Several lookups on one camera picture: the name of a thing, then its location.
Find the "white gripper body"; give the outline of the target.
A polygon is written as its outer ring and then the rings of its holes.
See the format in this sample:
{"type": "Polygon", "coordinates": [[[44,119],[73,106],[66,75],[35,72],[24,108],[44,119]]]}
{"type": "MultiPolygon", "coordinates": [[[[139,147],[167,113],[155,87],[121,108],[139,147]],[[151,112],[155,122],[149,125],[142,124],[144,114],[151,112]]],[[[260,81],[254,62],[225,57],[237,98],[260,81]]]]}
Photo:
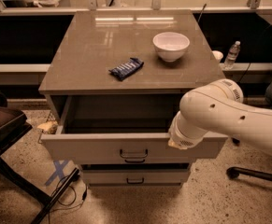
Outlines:
{"type": "Polygon", "coordinates": [[[205,132],[201,129],[190,130],[188,134],[183,134],[177,126],[169,128],[169,139],[175,143],[183,145],[188,148],[196,147],[202,140],[205,132]]]}

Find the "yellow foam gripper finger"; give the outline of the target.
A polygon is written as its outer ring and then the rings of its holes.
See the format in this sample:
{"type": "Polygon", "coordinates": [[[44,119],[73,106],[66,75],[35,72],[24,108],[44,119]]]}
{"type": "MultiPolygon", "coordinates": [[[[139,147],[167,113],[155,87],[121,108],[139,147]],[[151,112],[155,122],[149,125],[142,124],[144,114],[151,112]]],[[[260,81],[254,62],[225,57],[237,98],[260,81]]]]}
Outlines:
{"type": "Polygon", "coordinates": [[[175,143],[172,139],[169,139],[168,145],[169,145],[170,147],[177,148],[177,149],[180,149],[180,150],[185,150],[185,149],[187,149],[187,147],[175,143]]]}

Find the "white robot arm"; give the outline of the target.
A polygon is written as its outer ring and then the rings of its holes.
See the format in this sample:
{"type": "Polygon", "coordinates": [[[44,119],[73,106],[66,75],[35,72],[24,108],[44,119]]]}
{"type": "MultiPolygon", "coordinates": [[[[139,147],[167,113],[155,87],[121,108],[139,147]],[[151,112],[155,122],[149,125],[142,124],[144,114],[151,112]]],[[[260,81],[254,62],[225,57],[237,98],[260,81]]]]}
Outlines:
{"type": "Polygon", "coordinates": [[[168,145],[193,148],[208,132],[225,134],[272,156],[272,109],[245,105],[242,90],[231,79],[216,80],[182,96],[168,145]]]}

